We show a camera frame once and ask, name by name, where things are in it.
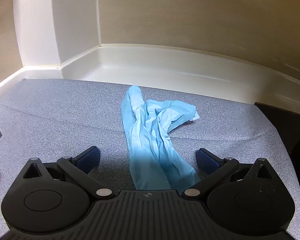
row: gray carpet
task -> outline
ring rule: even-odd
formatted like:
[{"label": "gray carpet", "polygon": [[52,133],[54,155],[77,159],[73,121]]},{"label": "gray carpet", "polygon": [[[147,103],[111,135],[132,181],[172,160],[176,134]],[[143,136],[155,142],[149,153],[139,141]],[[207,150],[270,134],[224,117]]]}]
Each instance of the gray carpet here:
[{"label": "gray carpet", "polygon": [[[133,189],[120,105],[128,85],[77,80],[23,80],[0,100],[0,205],[31,157],[54,162],[96,145],[98,169],[90,176],[116,191]],[[203,178],[195,162],[201,147],[220,158],[253,163],[265,157],[288,188],[296,212],[288,227],[300,239],[300,188],[288,153],[273,125],[253,105],[218,98],[141,88],[144,100],[181,100],[197,107],[200,119],[170,132],[175,149]],[[0,236],[8,230],[0,211]]]}]

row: metal pin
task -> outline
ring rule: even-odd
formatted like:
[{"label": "metal pin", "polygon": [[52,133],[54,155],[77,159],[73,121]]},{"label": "metal pin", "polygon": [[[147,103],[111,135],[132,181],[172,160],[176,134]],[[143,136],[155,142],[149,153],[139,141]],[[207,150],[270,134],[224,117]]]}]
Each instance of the metal pin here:
[{"label": "metal pin", "polygon": [[185,191],[185,195],[188,197],[196,197],[200,195],[200,190],[197,190],[196,188],[188,188]]},{"label": "metal pin", "polygon": [[100,188],[97,190],[96,193],[98,196],[106,197],[106,196],[110,196],[112,194],[112,190],[110,190],[108,188]]}]

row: curved white edge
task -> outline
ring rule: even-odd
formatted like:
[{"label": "curved white edge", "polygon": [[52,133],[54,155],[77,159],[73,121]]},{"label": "curved white edge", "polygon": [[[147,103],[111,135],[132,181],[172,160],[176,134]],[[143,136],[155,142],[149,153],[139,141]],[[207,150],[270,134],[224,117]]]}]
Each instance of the curved white edge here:
[{"label": "curved white edge", "polygon": [[24,67],[0,83],[0,96],[22,80],[66,78],[168,89],[300,114],[300,81],[223,55],[155,45],[103,44],[60,66]]}]

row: blue gripper pad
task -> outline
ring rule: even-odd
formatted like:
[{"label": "blue gripper pad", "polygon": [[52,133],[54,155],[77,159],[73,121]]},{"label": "blue gripper pad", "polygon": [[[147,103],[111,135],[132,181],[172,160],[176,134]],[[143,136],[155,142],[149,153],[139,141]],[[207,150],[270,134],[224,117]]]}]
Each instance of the blue gripper pad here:
[{"label": "blue gripper pad", "polygon": [[88,174],[100,162],[100,150],[96,146],[91,146],[71,161],[73,165]]},{"label": "blue gripper pad", "polygon": [[199,169],[203,170],[207,175],[210,175],[225,163],[223,159],[220,159],[204,148],[198,150],[195,157]]}]

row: beige wall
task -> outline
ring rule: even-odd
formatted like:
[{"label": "beige wall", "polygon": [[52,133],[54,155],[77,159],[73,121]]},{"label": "beige wall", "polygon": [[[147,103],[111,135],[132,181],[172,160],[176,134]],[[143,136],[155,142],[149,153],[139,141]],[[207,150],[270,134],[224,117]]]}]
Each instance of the beige wall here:
[{"label": "beige wall", "polygon": [[0,0],[0,82],[20,68],[12,0]]},{"label": "beige wall", "polygon": [[99,0],[101,43],[248,60],[300,80],[300,0]]}]

